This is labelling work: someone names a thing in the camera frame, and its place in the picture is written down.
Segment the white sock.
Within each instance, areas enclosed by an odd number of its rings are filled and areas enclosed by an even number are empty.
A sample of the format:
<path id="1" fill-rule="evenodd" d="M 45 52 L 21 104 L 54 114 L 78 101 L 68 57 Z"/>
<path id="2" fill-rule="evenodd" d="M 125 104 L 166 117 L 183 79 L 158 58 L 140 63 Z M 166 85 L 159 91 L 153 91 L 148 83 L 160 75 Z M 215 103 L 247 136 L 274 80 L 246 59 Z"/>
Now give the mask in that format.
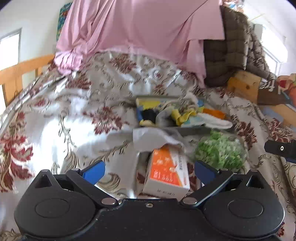
<path id="1" fill-rule="evenodd" d="M 203 120 L 204 125 L 208 128 L 227 130 L 227 129 L 232 128 L 232 126 L 233 126 L 232 122 L 230 122 L 228 120 L 222 120 L 222 119 L 212 116 L 210 114 L 197 113 L 197 116 Z"/>

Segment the white teal wipes packet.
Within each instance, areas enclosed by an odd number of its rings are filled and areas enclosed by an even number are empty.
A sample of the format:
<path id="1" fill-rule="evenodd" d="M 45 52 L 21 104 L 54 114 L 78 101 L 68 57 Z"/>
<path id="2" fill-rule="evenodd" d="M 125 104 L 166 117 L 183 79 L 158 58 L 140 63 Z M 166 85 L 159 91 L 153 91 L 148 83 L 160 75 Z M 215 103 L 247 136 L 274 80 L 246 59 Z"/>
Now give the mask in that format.
<path id="1" fill-rule="evenodd" d="M 202 126 L 204 124 L 205 124 L 204 119 L 201 116 L 197 115 L 197 116 L 190 116 L 188 118 L 188 120 L 185 121 L 181 125 L 181 127 L 182 128 L 186 128 L 186 127 L 190 128 L 190 127 L 194 127 L 194 126 Z"/>

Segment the yellow sock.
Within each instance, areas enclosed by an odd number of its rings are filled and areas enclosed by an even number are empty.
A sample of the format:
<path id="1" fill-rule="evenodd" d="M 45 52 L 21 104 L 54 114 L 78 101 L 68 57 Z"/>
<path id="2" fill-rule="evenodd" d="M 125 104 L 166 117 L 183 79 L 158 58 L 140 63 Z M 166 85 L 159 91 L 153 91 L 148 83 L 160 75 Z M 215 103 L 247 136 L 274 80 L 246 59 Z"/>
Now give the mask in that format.
<path id="1" fill-rule="evenodd" d="M 196 116 L 197 112 L 193 109 L 186 110 L 183 114 L 180 114 L 178 109 L 171 111 L 171 118 L 175 121 L 177 126 L 181 126 L 190 116 Z"/>

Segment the black sock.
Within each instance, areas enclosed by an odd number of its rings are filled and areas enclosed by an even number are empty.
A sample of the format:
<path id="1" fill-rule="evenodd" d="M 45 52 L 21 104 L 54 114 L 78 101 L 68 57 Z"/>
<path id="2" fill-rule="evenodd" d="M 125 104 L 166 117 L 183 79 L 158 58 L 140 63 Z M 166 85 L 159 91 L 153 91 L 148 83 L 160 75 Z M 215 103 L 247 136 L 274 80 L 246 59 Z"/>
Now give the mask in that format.
<path id="1" fill-rule="evenodd" d="M 145 109 L 141 112 L 142 119 L 144 121 L 151 121 L 152 123 L 156 123 L 156 117 L 159 114 L 159 111 L 157 109 Z"/>

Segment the bag of green pieces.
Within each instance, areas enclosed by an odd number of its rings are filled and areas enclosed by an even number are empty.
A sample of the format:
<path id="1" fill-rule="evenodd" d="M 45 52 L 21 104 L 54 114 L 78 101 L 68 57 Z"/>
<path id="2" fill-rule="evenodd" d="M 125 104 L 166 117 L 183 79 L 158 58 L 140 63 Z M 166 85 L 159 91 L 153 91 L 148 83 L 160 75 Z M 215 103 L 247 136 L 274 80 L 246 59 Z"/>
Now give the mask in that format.
<path id="1" fill-rule="evenodd" d="M 199 140 L 195 158 L 215 169 L 238 172 L 248 159 L 244 142 L 236 135 L 212 130 Z"/>

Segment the orange white medicine box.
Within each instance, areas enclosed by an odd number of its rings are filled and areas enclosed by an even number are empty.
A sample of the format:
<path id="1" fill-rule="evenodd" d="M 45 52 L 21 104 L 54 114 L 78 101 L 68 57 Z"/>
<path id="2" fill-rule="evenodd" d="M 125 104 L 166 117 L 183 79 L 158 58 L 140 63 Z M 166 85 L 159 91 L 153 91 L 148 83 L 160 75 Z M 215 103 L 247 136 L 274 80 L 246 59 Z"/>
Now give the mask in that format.
<path id="1" fill-rule="evenodd" d="M 173 146 L 152 151 L 142 192 L 158 198 L 183 199 L 190 189 L 187 157 Z"/>

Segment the floral satin bedspread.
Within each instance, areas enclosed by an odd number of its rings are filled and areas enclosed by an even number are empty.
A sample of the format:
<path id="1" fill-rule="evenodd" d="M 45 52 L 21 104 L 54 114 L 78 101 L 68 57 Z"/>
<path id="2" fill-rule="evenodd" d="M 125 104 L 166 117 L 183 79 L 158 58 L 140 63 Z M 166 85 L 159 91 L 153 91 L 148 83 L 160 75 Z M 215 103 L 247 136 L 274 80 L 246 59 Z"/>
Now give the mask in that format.
<path id="1" fill-rule="evenodd" d="M 1 115 L 1 240 L 21 238 L 14 210 L 43 169 L 64 174 L 102 160 L 100 189 L 117 199 L 147 198 L 147 166 L 132 131 L 138 127 L 134 98 L 149 94 L 176 96 L 184 108 L 203 99 L 223 111 L 248 149 L 242 172 L 262 173 L 285 209 L 277 235 L 295 240 L 295 165 L 263 147 L 267 140 L 287 143 L 295 132 L 225 88 L 201 89 L 195 75 L 168 61 L 114 52 L 94 55 L 67 76 L 50 67 Z"/>

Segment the colourful patchwork cloth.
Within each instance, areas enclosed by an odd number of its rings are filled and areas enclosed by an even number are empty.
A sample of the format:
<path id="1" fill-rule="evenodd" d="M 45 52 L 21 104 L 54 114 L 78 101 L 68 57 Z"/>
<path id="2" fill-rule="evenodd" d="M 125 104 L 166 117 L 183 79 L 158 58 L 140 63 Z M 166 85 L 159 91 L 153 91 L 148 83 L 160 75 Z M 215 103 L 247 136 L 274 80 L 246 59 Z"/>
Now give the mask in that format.
<path id="1" fill-rule="evenodd" d="M 293 88 L 295 88 L 295 73 L 290 75 L 281 75 L 276 81 L 278 83 L 277 93 L 290 97 L 290 92 Z"/>

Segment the grey tray with cartoon drawing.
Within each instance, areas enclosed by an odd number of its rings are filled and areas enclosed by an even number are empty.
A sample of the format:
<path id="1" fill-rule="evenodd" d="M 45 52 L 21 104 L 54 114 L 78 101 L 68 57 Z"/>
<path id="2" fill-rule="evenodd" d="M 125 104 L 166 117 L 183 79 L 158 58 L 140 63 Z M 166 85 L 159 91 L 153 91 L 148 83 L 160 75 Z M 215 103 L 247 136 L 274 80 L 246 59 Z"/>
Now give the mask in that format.
<path id="1" fill-rule="evenodd" d="M 229 130 L 233 124 L 226 114 L 206 108 L 202 99 L 178 98 L 176 96 L 138 96 L 136 113 L 141 127 L 197 128 L 200 126 Z"/>

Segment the white grey cloth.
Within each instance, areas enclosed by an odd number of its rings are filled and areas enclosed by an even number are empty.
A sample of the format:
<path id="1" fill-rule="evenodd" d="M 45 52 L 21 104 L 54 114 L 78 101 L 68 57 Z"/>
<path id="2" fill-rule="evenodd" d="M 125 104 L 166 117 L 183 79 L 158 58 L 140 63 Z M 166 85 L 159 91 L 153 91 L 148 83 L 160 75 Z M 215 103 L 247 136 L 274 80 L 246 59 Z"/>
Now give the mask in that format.
<path id="1" fill-rule="evenodd" d="M 153 151 L 165 145 L 185 151 L 187 142 L 176 128 L 134 128 L 133 130 L 112 132 L 107 141 L 131 141 L 134 148 L 140 152 Z"/>

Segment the brown quilted down jacket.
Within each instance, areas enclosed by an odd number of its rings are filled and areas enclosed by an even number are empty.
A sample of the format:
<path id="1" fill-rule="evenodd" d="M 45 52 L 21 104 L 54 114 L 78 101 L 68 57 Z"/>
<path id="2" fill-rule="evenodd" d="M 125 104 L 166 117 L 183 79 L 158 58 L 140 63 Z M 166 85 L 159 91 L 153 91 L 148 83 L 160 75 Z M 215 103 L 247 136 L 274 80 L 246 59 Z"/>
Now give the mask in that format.
<path id="1" fill-rule="evenodd" d="M 208 87 L 224 86 L 238 70 L 268 81 L 275 80 L 276 75 L 269 71 L 263 47 L 247 16 L 226 6 L 221 6 L 220 11 L 225 39 L 204 41 L 204 83 Z"/>

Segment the pink hanging sheet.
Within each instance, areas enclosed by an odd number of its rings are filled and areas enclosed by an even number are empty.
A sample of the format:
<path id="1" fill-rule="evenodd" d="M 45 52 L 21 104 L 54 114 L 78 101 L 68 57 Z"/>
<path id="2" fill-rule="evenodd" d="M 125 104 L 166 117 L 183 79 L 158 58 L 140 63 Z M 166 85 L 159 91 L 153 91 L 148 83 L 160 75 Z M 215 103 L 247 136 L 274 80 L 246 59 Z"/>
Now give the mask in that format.
<path id="1" fill-rule="evenodd" d="M 55 64 L 80 70 L 101 51 L 169 60 L 206 77 L 204 40 L 224 40 L 220 1 L 74 1 Z"/>

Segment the window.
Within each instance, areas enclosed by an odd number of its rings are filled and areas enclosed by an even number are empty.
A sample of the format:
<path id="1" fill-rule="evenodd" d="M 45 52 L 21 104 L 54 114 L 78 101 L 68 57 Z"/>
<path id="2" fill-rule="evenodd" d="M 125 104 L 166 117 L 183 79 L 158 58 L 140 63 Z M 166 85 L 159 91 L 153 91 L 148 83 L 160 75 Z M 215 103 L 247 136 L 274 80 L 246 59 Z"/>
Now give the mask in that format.
<path id="1" fill-rule="evenodd" d="M 18 64 L 20 59 L 22 29 L 17 29 L 1 37 L 1 70 Z"/>

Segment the wooden bed frame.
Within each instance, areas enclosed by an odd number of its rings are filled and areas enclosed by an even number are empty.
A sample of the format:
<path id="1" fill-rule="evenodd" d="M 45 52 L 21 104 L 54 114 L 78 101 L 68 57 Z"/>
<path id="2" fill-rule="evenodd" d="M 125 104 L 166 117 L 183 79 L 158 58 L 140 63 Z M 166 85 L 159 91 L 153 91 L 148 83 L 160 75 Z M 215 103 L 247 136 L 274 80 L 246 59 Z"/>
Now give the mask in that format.
<path id="1" fill-rule="evenodd" d="M 23 90 L 22 76 L 24 74 L 34 71 L 35 77 L 38 77 L 42 73 L 42 68 L 50 65 L 53 62 L 54 57 L 54 54 L 49 54 L 23 61 L 1 70 L 0 79 L 1 86 L 3 87 L 5 105 L 8 106 Z M 283 118 L 283 124 L 287 126 L 295 126 L 295 110 L 285 104 L 262 105 L 260 108 L 270 108 L 273 112 Z"/>

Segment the wall poster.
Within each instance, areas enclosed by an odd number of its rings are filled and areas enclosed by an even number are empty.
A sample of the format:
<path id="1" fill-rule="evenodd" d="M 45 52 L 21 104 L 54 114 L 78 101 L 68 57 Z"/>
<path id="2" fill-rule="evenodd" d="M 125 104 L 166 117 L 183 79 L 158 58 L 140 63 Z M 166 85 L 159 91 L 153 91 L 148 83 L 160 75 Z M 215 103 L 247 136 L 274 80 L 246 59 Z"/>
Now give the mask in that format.
<path id="1" fill-rule="evenodd" d="M 62 6 L 62 8 L 60 9 L 59 18 L 58 18 L 58 24 L 57 24 L 56 41 L 59 40 L 59 37 L 60 37 L 61 31 L 62 31 L 63 25 L 64 25 L 64 23 L 66 21 L 66 18 L 67 18 L 67 15 L 68 15 L 69 10 L 71 8 L 71 5 L 72 5 L 72 2 L 69 2 L 67 4 L 64 4 Z"/>

